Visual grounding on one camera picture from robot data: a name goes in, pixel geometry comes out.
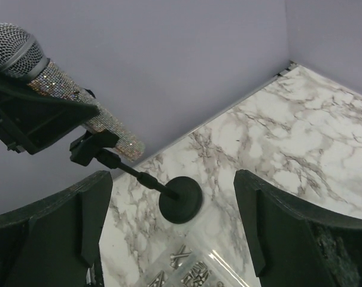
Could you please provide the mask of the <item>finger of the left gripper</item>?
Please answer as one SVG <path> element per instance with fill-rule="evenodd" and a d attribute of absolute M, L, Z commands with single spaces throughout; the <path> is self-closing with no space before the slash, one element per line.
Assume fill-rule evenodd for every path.
<path fill-rule="evenodd" d="M 43 96 L 0 74 L 0 141 L 33 155 L 97 116 L 97 107 Z"/>

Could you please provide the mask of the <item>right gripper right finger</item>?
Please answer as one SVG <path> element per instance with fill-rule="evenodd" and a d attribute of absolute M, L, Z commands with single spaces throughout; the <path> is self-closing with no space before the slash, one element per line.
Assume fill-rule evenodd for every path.
<path fill-rule="evenodd" d="M 238 170 L 235 195 L 262 286 L 362 286 L 362 219 Z"/>

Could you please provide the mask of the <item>black desk mic stand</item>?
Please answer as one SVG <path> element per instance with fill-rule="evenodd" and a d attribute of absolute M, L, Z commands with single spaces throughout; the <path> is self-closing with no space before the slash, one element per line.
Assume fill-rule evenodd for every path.
<path fill-rule="evenodd" d="M 200 211 L 203 193 L 200 185 L 188 176 L 171 179 L 166 185 L 146 172 L 139 172 L 124 164 L 116 153 L 109 150 L 119 142 L 119 137 L 109 131 L 97 134 L 85 132 L 70 144 L 70 159 L 81 166 L 88 166 L 93 159 L 109 169 L 121 169 L 144 187 L 160 193 L 159 209 L 162 216 L 173 224 L 184 224 Z"/>

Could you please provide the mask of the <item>glitter silver microphone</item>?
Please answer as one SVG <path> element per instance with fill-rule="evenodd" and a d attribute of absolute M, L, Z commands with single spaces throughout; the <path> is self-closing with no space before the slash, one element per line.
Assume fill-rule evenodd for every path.
<path fill-rule="evenodd" d="M 0 23 L 0 74 L 25 83 L 43 96 L 96 106 L 99 115 L 86 121 L 83 127 L 91 133 L 107 130 L 117 135 L 119 140 L 114 149 L 129 161 L 143 155 L 142 141 L 50 60 L 31 33 L 10 23 Z"/>

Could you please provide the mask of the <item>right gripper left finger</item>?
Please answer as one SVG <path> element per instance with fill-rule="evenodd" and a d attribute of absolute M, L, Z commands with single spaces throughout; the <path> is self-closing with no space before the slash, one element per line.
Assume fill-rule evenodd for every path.
<path fill-rule="evenodd" d="M 0 215 L 0 286 L 103 286 L 99 250 L 112 177 L 98 171 Z"/>

